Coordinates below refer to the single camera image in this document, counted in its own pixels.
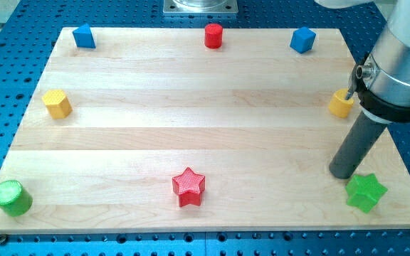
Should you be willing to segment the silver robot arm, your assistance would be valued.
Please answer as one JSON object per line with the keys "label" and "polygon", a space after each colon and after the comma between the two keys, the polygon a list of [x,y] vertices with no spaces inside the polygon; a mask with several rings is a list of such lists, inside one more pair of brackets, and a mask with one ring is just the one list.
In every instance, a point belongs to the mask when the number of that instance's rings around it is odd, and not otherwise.
{"label": "silver robot arm", "polygon": [[410,122],[410,0],[398,0],[373,49],[355,65],[347,96],[370,124]]}

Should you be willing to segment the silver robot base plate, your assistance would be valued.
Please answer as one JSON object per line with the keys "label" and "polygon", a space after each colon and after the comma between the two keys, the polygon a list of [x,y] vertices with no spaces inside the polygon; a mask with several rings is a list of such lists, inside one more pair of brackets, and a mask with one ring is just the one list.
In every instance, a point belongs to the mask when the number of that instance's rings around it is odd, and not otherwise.
{"label": "silver robot base plate", "polygon": [[165,14],[237,14],[237,0],[164,0]]}

